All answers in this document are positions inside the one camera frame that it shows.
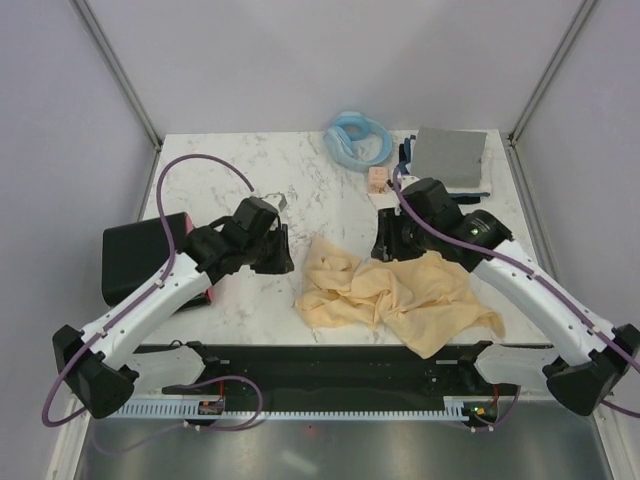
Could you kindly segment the yellow t shirt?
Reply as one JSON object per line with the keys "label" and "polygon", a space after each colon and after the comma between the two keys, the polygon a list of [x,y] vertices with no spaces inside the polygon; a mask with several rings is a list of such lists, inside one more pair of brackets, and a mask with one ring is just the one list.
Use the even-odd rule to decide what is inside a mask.
{"label": "yellow t shirt", "polygon": [[478,300],[470,275],[440,254],[363,260],[320,236],[307,254],[295,308],[310,328],[383,324],[423,359],[469,328],[505,336],[501,315]]}

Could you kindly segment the small pink cube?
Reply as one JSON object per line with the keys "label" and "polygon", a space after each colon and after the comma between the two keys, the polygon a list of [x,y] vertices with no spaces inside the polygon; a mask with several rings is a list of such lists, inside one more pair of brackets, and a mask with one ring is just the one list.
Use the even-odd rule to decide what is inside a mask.
{"label": "small pink cube", "polygon": [[367,193],[370,195],[383,195],[388,191],[390,179],[387,167],[370,167],[367,173]]}

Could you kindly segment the black pink drawer organizer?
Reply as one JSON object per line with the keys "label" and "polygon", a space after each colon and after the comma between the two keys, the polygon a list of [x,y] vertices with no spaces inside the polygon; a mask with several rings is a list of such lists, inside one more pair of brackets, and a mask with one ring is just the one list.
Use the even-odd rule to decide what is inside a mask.
{"label": "black pink drawer organizer", "polygon": [[159,218],[109,228],[102,236],[101,293],[109,307],[131,295],[167,260]]}

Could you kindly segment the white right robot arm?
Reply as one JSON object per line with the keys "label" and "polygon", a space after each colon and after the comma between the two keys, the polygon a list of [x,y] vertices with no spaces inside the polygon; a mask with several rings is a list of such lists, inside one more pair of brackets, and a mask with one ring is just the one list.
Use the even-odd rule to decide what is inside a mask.
{"label": "white right robot arm", "polygon": [[638,353],[638,329],[631,324],[615,327],[588,311],[487,211],[453,214],[445,233],[472,247],[442,241],[402,209],[381,209],[371,255],[389,262],[438,252],[498,290],[551,343],[539,348],[480,342],[470,361],[458,368],[460,386],[473,394],[491,384],[547,391],[571,412],[591,415]]}

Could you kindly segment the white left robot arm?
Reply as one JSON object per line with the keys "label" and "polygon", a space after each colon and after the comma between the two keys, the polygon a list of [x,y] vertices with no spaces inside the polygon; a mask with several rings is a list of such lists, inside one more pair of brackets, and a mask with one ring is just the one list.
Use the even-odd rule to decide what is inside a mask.
{"label": "white left robot arm", "polygon": [[58,378],[94,418],[115,413],[134,393],[142,372],[131,369],[134,351],[153,330],[196,295],[247,265],[258,274],[294,270],[288,225],[247,233],[224,217],[193,229],[182,250],[103,317],[76,330],[61,327],[52,337]]}

